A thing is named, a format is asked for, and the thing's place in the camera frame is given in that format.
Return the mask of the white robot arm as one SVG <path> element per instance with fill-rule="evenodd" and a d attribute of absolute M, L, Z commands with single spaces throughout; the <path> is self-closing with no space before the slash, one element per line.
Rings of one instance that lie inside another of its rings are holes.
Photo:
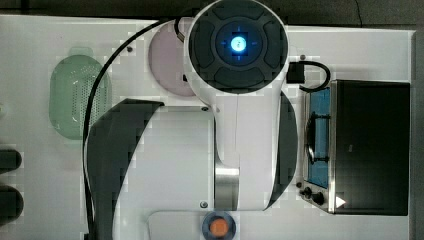
<path fill-rule="evenodd" d="M 288 65 L 286 27 L 257 0 L 216 0 L 185 36 L 184 74 L 214 117 L 216 210 L 263 210 L 271 199 Z"/>

